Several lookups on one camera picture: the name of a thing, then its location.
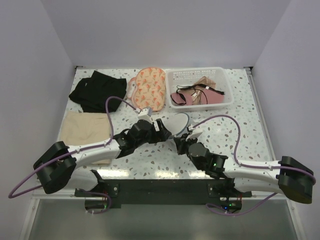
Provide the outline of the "white plastic basket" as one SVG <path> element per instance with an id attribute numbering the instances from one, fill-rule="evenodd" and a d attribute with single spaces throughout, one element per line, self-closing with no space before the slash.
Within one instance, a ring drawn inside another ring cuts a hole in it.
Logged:
<path id="1" fill-rule="evenodd" d="M 229 77 L 221 67 L 171 69 L 165 82 L 168 104 L 177 112 L 218 110 L 234 103 Z"/>

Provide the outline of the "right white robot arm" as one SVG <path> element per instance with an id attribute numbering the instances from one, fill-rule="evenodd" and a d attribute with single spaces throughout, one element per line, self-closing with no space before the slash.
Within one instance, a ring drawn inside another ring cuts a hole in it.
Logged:
<path id="1" fill-rule="evenodd" d="M 312 203 L 314 173 L 290 156 L 267 162 L 235 160 L 210 152 L 197 138 L 190 138 L 186 133 L 173 141 L 178 155 L 186 155 L 197 170 L 216 180 L 228 179 L 222 185 L 227 196 L 258 191 L 282 194 L 301 204 Z"/>

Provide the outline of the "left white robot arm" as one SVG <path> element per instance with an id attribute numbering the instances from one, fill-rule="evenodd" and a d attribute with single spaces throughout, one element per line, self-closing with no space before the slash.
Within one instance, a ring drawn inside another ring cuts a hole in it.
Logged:
<path id="1" fill-rule="evenodd" d="M 65 188 L 73 172 L 101 160 L 113 160 L 131 155 L 144 144 L 166 142 L 172 132 L 161 119 L 150 123 L 138 120 L 113 137 L 83 146 L 67 146 L 63 141 L 54 143 L 33 165 L 33 169 L 46 194 Z"/>

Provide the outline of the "tulip print mesh laundry bag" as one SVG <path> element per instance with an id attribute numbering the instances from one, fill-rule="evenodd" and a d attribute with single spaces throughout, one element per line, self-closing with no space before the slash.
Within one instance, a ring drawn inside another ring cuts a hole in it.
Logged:
<path id="1" fill-rule="evenodd" d="M 166 74 L 157 67 L 147 67 L 140 70 L 128 82 L 127 98 L 136 108 L 150 107 L 154 112 L 159 112 L 166 100 Z"/>

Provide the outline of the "black garment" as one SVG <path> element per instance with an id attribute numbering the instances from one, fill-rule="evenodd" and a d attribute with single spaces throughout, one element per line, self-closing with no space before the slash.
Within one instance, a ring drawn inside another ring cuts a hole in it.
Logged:
<path id="1" fill-rule="evenodd" d="M 105 113 L 105 103 L 109 97 L 124 99 L 126 94 L 125 78 L 114 78 L 95 70 L 91 77 L 79 81 L 69 98 L 79 104 L 85 113 Z"/>

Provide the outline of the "round white mesh laundry bag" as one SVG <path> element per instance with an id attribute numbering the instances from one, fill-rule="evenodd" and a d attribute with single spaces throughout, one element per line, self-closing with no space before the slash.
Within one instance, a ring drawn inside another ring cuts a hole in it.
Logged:
<path id="1" fill-rule="evenodd" d="M 163 122 L 165 128 L 171 132 L 170 138 L 180 137 L 181 135 L 187 133 L 188 126 L 192 125 L 194 121 L 185 112 L 179 112 L 169 119 Z"/>

